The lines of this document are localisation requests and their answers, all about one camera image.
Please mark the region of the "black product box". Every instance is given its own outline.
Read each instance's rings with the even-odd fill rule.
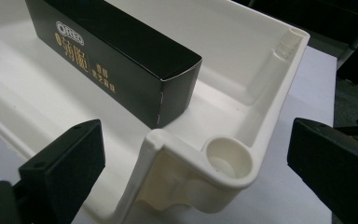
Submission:
[[[180,116],[202,58],[104,0],[25,0],[36,34],[149,128]]]

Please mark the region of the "screw hole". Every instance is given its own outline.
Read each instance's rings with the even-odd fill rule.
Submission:
[[[34,164],[34,168],[41,168],[41,167],[45,166],[45,164],[46,163],[43,161],[37,162]]]

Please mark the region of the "white plastic tray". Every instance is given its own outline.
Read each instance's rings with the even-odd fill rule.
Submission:
[[[231,135],[262,160],[309,35],[225,0],[108,2],[203,57],[189,108],[164,130],[199,149],[211,136]],[[108,221],[150,129],[39,40],[29,16],[22,18],[0,21],[0,136],[29,159],[69,127],[100,119],[106,168],[85,208]],[[299,34],[298,42],[284,60],[271,59],[288,32]]]

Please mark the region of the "logo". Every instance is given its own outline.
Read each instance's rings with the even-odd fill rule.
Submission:
[[[57,30],[58,32],[63,36],[68,36],[69,38],[75,40],[80,45],[84,45],[83,37],[81,37],[80,34],[78,34],[76,31],[74,31],[71,27],[63,24],[60,21],[56,22]]]

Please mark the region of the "round hole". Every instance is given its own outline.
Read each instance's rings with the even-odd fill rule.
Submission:
[[[206,146],[206,156],[216,172],[231,178],[243,178],[252,170],[249,151],[232,138],[219,137],[210,141]]]
[[[37,162],[34,164],[34,168],[42,168],[43,166],[45,166],[46,163],[43,161]]]

